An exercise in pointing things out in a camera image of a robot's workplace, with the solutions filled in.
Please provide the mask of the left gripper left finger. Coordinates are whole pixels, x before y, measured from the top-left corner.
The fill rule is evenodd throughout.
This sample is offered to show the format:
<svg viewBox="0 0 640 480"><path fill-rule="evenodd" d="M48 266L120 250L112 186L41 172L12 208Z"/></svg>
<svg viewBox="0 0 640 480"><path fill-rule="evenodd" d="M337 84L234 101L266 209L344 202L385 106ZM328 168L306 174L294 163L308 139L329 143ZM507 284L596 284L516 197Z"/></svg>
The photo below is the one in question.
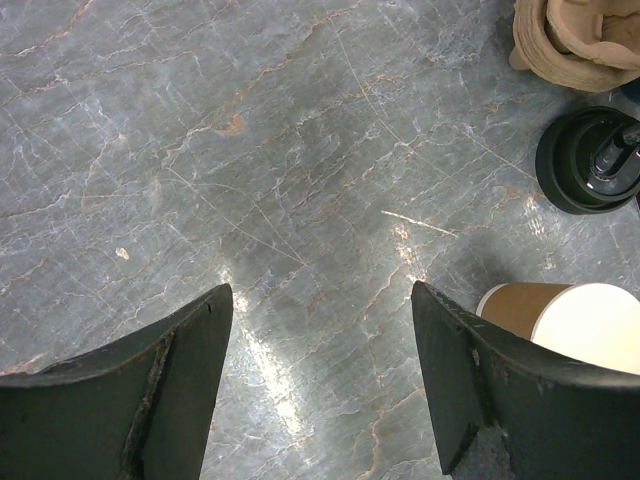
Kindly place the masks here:
<svg viewBox="0 0 640 480"><path fill-rule="evenodd" d="M98 349L2 376L2 478L199 478L232 318L222 284Z"/></svg>

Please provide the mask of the black plastic coffee lid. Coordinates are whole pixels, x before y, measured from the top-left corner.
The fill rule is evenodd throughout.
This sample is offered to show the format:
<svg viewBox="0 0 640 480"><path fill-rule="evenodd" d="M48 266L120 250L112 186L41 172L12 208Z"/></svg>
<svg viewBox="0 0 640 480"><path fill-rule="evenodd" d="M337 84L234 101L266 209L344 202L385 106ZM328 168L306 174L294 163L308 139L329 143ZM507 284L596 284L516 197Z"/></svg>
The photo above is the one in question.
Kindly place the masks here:
<svg viewBox="0 0 640 480"><path fill-rule="evenodd" d="M535 171L548 200L575 215L615 211L639 194L639 146L620 133L639 122L619 110L593 106L562 115L544 131Z"/></svg>

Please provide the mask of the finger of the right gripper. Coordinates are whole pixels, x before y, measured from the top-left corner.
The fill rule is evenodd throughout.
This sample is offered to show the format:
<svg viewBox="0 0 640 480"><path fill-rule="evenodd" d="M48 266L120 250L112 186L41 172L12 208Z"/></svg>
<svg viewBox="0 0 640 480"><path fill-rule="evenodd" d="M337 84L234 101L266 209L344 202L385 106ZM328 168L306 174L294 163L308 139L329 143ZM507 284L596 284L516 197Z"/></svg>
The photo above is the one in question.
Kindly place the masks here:
<svg viewBox="0 0 640 480"><path fill-rule="evenodd" d="M621 142L629 147L638 147L640 144L640 122L625 127L620 133Z"/></svg>

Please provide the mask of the single brown paper cup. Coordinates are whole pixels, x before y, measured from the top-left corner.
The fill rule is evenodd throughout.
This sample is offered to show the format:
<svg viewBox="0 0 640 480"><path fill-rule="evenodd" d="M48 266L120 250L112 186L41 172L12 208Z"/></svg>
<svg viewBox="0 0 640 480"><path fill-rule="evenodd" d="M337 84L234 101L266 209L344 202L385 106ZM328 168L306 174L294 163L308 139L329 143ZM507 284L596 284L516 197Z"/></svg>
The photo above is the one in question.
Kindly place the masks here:
<svg viewBox="0 0 640 480"><path fill-rule="evenodd" d="M482 297L476 314L561 355L639 373L639 300L618 286L505 283Z"/></svg>

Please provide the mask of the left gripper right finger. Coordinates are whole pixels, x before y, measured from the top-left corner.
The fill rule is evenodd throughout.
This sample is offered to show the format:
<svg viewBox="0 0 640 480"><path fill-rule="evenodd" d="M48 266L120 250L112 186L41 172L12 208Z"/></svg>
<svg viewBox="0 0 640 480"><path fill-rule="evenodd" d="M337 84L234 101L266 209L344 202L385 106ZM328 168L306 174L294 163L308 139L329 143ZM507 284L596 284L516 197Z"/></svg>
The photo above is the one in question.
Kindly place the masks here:
<svg viewBox="0 0 640 480"><path fill-rule="evenodd" d="M538 346L422 281L411 304L443 474L494 427L517 479L638 478L638 376Z"/></svg>

